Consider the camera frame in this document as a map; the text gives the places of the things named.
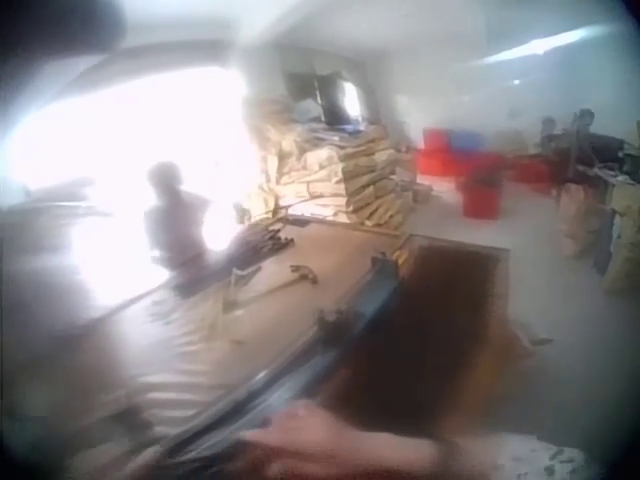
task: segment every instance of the red container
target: red container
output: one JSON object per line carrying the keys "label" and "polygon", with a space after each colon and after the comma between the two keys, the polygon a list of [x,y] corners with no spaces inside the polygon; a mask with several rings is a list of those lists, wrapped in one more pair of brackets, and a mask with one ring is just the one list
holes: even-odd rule
{"label": "red container", "polygon": [[500,217],[502,189],[467,182],[462,192],[462,213],[468,218],[496,220]]}
{"label": "red container", "polygon": [[504,158],[495,153],[466,153],[456,155],[456,188],[462,191],[467,178],[482,171],[503,170]]}
{"label": "red container", "polygon": [[442,128],[425,128],[422,140],[426,152],[448,152],[451,150],[451,139],[448,130]]}
{"label": "red container", "polygon": [[417,171],[421,175],[431,175],[434,177],[453,177],[456,174],[456,163],[454,157],[448,152],[425,152],[418,151]]}

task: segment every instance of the concrete floor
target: concrete floor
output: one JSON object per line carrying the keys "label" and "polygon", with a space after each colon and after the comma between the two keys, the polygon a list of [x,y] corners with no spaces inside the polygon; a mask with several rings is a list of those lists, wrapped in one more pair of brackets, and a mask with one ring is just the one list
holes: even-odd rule
{"label": "concrete floor", "polygon": [[591,258],[562,256],[551,198],[507,185],[502,217],[481,221],[462,217],[451,185],[435,188],[408,230],[511,249],[511,318],[554,339],[505,382],[490,427],[606,460],[636,426],[640,298],[607,295]]}

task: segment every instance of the white wall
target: white wall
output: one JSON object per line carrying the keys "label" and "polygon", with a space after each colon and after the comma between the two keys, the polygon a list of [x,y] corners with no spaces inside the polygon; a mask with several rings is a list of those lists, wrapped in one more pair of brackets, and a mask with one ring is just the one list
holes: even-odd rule
{"label": "white wall", "polygon": [[[132,44],[144,43],[147,37],[138,36]],[[14,103],[13,125],[20,123],[31,112],[51,102],[56,94],[81,72],[95,65],[104,57],[78,57],[49,62],[42,66],[26,85]],[[329,73],[344,72],[365,93],[371,90],[364,63],[334,54],[311,49],[286,46],[259,46],[238,49],[231,64],[244,76],[251,94],[276,96],[286,94],[283,71]],[[369,110],[376,112],[372,102]],[[24,198],[24,191],[12,175],[13,166],[6,155],[4,142],[0,143],[0,206],[17,203]]]}
{"label": "white wall", "polygon": [[636,32],[623,30],[486,66],[468,66],[498,53],[483,39],[420,45],[369,62],[369,77],[390,131],[418,145],[424,127],[486,134],[517,128],[533,144],[543,116],[553,115],[566,126],[583,107],[596,113],[593,131],[638,143],[637,41]]}

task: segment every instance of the ceiling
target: ceiling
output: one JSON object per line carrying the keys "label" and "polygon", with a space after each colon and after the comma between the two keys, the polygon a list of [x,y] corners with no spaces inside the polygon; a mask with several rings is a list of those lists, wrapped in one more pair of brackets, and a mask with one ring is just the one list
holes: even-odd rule
{"label": "ceiling", "polygon": [[344,54],[436,42],[483,42],[489,50],[595,23],[605,0],[116,0],[128,45],[226,38]]}

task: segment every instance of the workbench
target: workbench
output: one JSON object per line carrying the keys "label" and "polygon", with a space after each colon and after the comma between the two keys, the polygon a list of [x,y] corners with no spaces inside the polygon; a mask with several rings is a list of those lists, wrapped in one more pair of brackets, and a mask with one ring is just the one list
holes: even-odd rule
{"label": "workbench", "polygon": [[[104,436],[96,439],[98,419],[122,392],[150,421],[160,457],[217,458],[224,450],[220,445],[227,445],[233,432],[260,421],[274,408],[273,402],[277,405],[307,391],[309,382],[320,381],[321,374],[342,361],[343,351],[351,349],[345,344],[325,351],[321,339],[318,344],[318,311],[344,306],[364,312],[363,318],[375,316],[397,281],[393,271],[374,274],[379,265],[372,264],[372,257],[386,259],[382,265],[398,265],[398,274],[405,275],[416,249],[429,245],[481,251],[496,259],[487,287],[492,293],[486,335],[474,347],[473,358],[466,358],[464,369],[450,379],[447,407],[439,409],[437,425],[431,428],[455,433],[478,420],[503,369],[513,360],[516,337],[506,315],[508,251],[315,220],[306,226],[288,225],[282,234],[294,238],[295,247],[263,262],[242,295],[260,294],[289,278],[292,264],[312,267],[318,285],[300,282],[249,303],[224,316],[215,335],[206,339],[194,337],[189,328],[203,309],[214,308],[212,299],[224,282],[205,285],[190,298],[158,288],[105,315],[64,355],[30,372],[29,381],[49,394],[47,415],[61,442],[74,438],[71,454],[77,464],[84,461],[84,468],[89,468],[86,463],[102,452]],[[318,348],[324,353],[318,355]],[[439,361],[429,357],[429,351],[424,359]],[[118,442],[112,439],[110,444]],[[118,452],[114,458],[121,461],[122,449],[113,448]]]}

